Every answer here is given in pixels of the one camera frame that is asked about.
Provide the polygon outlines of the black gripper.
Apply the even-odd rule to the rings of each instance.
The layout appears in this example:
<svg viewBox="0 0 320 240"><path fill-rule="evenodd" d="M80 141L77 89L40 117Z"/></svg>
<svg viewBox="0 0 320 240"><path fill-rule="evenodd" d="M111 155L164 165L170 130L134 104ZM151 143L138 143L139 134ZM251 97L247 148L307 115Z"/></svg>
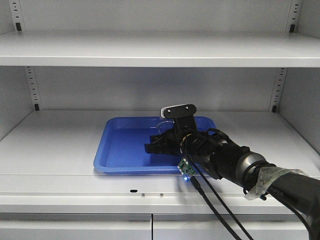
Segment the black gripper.
<svg viewBox="0 0 320 240"><path fill-rule="evenodd" d="M168 121L172 122L172 128L165 130L162 134L151 135L150 143L144 144L147 154L180 156L182 138L197 130L194 117L173 118Z"/></svg>

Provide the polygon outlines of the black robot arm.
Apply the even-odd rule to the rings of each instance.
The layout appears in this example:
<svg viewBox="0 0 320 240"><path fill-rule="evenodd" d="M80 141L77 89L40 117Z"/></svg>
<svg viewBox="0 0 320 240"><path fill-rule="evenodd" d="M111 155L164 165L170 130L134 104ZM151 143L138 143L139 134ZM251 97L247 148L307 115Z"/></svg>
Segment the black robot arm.
<svg viewBox="0 0 320 240"><path fill-rule="evenodd" d="M248 200L271 195L299 218L310 239L320 237L319 180L299 169L281 168L267 162L261 154L237 145L216 128L198 131L193 118L175 119L173 128L150 137L145 151L181 156L178 169L201 195L204 190L192 175L193 171L235 183L242 187Z"/></svg>

